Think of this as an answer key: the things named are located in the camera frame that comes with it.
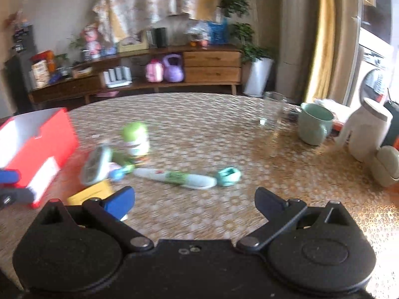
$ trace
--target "purple kettlebell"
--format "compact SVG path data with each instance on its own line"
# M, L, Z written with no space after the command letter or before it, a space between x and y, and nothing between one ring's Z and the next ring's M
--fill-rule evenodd
M179 59L177 65L170 65L169 59ZM164 78L169 82L181 82L184 79L182 57L177 54L166 55L162 63L164 65Z

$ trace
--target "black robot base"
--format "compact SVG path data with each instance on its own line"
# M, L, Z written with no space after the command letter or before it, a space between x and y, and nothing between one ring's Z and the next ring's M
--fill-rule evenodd
M308 207L264 188L268 219L240 239L161 239L117 220L104 201L49 201L17 246L19 291L0 276L1 299L372 298L376 256L344 206Z

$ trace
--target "bottle with green cap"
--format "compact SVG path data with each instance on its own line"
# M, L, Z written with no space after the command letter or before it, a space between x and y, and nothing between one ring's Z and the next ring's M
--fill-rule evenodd
M146 156L150 150L147 126L142 122L132 122L124 126L122 137L127 152L132 158Z

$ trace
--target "green lid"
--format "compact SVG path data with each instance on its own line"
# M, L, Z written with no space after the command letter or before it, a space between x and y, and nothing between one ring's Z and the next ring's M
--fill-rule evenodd
M143 135L147 135L147 126L142 122L132 122L122 130L123 141L134 142Z

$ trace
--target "wooden drawer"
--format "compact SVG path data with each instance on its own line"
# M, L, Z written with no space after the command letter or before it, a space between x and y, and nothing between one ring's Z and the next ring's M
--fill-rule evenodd
M241 67L240 52L184 52L185 67Z
M240 82L239 67L186 67L186 82Z
M39 103L56 99L68 99L96 93L102 90L102 84L98 75L72 79L49 85L38 90L32 91L33 102Z

